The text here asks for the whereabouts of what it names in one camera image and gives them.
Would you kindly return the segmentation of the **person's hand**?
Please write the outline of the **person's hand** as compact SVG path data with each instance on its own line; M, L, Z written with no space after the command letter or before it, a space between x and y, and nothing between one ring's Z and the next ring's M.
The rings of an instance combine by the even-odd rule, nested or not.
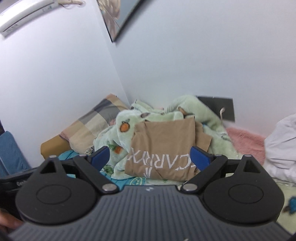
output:
M10 233L23 225L23 222L9 214L6 210L0 210L0 228L4 233Z

